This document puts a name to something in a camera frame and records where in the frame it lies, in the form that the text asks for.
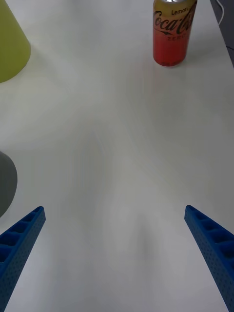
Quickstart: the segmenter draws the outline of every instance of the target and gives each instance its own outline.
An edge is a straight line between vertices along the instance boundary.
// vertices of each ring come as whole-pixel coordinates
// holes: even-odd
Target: yellow-green cone
[[[0,0],[0,82],[17,75],[27,64],[31,46],[6,4]]]

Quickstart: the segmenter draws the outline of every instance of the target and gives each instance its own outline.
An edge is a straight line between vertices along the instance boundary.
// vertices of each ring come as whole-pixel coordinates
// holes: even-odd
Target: tabletop
[[[18,172],[3,232],[46,223],[6,312],[220,312],[187,204],[234,232],[234,73],[208,0],[185,61],[152,57],[152,0],[9,0],[32,44],[0,85]]]

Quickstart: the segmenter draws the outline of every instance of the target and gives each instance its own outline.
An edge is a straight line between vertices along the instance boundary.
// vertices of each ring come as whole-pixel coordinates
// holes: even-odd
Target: red can
[[[162,66],[181,63],[187,53],[197,0],[155,0],[153,55]]]

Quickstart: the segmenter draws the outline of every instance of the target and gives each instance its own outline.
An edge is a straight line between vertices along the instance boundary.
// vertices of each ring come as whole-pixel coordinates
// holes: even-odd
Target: blue perforated plastic
[[[228,310],[234,312],[234,235],[192,206],[186,207],[184,219]]]
[[[44,223],[44,208],[37,207],[0,235],[0,312],[6,308]]]

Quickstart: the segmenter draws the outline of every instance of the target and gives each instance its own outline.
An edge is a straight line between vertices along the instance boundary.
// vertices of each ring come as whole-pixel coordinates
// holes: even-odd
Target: white cable
[[[222,20],[223,20],[223,17],[224,17],[224,7],[223,5],[219,2],[219,0],[216,0],[216,2],[218,3],[218,5],[221,7],[222,9],[222,16],[221,16],[221,19],[220,21],[218,22],[218,26],[222,23]]]

